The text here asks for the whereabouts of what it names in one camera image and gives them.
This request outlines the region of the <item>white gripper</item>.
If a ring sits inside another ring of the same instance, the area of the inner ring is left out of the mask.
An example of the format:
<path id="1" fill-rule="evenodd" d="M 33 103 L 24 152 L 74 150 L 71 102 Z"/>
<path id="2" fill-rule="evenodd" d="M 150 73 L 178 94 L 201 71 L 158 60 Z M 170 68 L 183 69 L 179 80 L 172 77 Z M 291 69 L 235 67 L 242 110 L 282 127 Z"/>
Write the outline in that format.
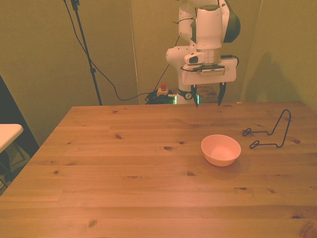
<path id="1" fill-rule="evenodd" d="M 237 58 L 223 59 L 217 65 L 209 65 L 209 68 L 207 69 L 198 69 L 197 71 L 194 71 L 194 69 L 199 66 L 201 65 L 183 65 L 182 83 L 184 85 L 191 85 L 191 93 L 196 108 L 198 107 L 196 85 L 220 83 L 217 98 L 217 104 L 220 106 L 226 91 L 226 82 L 232 82 L 236 79 Z"/>

